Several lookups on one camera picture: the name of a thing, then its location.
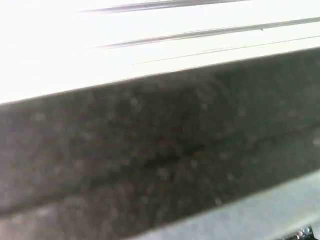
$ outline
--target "gray edge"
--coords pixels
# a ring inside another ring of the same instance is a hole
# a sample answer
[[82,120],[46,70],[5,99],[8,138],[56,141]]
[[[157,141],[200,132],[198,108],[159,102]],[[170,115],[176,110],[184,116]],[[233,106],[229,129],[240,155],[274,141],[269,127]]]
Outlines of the gray edge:
[[318,221],[319,204],[317,171],[132,239],[274,240]]

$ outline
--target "light gray trim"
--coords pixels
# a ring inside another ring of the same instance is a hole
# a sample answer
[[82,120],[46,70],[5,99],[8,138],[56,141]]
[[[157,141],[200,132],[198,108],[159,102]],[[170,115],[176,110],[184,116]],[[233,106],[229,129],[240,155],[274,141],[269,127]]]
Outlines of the light gray trim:
[[133,11],[145,11],[155,9],[168,9],[168,8],[179,8],[196,5],[207,5],[207,4],[221,4],[229,2],[240,2],[240,1],[251,1],[251,0],[167,0],[167,1],[146,1],[132,4],[116,5],[106,7],[102,9],[91,9],[84,12],[94,13],[123,13]]
[[274,240],[318,221],[319,205],[317,171],[134,239]]
[[285,26],[299,25],[299,24],[309,24],[309,23],[315,23],[315,22],[320,22],[320,17],[312,17],[307,19],[298,19],[298,20],[273,22],[273,23],[264,23],[264,24],[250,25],[250,26],[228,27],[223,29],[219,28],[219,29],[210,29],[210,30],[196,31],[196,32],[186,32],[186,33],[180,33],[180,34],[175,34],[171,36],[161,36],[161,37],[153,37],[153,38],[120,42],[120,43],[109,44],[105,46],[98,46],[97,48],[98,49],[123,48],[123,47],[130,47],[130,46],[136,46],[136,45],[142,45],[142,44],[159,43],[163,41],[202,38],[202,37],[209,37],[209,36],[215,36],[215,35],[221,35],[221,34],[239,33],[239,32],[245,32],[245,31],[270,29],[270,28],[285,27]]

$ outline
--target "dark gray surface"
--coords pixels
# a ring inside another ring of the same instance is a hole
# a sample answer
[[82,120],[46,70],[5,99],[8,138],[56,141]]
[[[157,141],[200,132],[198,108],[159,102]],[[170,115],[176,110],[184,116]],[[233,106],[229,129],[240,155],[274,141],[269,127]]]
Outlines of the dark gray surface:
[[2,105],[0,229],[117,240],[315,171],[319,75],[312,50]]

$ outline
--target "white surface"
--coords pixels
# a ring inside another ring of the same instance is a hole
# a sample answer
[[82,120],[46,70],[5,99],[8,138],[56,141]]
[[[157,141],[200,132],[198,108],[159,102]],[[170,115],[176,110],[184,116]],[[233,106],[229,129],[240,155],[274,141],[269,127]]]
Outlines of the white surface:
[[75,13],[80,6],[76,1],[63,2],[0,2],[0,104],[320,47],[319,23],[308,23],[108,50],[88,48],[152,36],[320,17],[318,0],[255,0],[117,14],[79,14]]

